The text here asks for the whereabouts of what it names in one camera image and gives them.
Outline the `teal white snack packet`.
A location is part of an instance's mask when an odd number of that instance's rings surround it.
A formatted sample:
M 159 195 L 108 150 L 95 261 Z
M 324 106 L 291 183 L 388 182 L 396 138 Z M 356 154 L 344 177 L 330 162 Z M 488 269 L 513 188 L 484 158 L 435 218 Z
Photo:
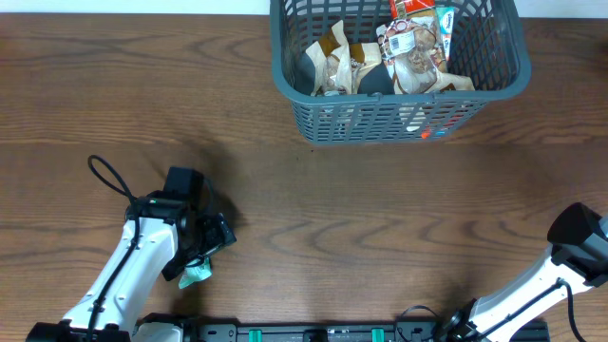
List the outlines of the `teal white snack packet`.
M 179 281 L 179 288 L 185 289 L 194 283 L 204 281 L 212 274 L 213 271 L 208 257 L 195 259 L 185 266 Z

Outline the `grey plastic lattice basket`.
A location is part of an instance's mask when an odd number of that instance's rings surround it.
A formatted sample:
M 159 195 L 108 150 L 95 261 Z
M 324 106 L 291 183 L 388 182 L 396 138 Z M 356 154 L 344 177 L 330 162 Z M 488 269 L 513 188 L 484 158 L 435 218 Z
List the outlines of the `grey plastic lattice basket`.
M 291 102 L 299 132 L 317 145 L 432 141 L 448 136 L 485 105 L 520 94 L 531 76 L 523 27 L 511 1 L 451 1 L 454 30 L 447 70 L 467 76 L 471 91 L 393 95 L 377 66 L 357 95 L 315 97 L 305 50 L 343 22 L 353 43 L 377 40 L 390 21 L 387 1 L 272 0 L 272 72 Z

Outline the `beige brown snack bag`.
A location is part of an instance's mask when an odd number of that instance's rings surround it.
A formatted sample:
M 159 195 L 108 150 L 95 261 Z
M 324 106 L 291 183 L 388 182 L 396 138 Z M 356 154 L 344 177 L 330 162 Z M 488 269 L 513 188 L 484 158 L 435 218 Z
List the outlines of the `beige brown snack bag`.
M 396 19 L 376 29 L 395 94 L 473 91 L 467 76 L 447 72 L 447 59 L 435 15 Z

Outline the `red San Remo spaghetti pack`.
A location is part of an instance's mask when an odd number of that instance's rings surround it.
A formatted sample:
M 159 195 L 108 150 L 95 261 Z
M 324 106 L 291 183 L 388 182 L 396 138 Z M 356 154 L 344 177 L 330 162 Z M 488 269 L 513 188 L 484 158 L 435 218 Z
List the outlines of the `red San Remo spaghetti pack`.
M 432 16 L 435 14 L 434 0 L 389 0 L 393 19 Z

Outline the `blue Kleenex tissue pack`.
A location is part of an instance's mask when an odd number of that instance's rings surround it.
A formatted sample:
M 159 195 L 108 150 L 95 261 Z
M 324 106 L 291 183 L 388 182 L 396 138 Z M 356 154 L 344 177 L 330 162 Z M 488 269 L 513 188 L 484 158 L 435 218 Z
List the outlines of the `blue Kleenex tissue pack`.
M 435 13 L 438 19 L 439 30 L 444 47 L 446 60 L 450 60 L 450 47 L 455 19 L 455 8 L 436 7 Z

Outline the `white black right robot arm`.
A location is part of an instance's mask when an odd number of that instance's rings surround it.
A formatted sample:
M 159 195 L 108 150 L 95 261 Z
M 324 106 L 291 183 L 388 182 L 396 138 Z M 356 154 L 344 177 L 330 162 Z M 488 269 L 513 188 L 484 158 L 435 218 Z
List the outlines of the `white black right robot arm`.
M 499 291 L 472 300 L 434 334 L 435 341 L 508 341 L 523 326 L 562 300 L 570 328 L 576 325 L 574 295 L 607 282 L 607 217 L 581 202 L 552 223 L 539 258 Z

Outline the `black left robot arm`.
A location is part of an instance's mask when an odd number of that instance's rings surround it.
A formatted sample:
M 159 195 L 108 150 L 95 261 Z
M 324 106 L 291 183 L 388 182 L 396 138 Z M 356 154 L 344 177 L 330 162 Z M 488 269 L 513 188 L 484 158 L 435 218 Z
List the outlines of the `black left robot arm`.
M 198 340 L 189 318 L 141 312 L 158 277 L 202 281 L 211 256 L 235 242 L 223 214 L 201 202 L 212 197 L 200 172 L 171 167 L 163 189 L 131 201 L 119 244 L 84 297 L 59 322 L 36 323 L 27 342 Z

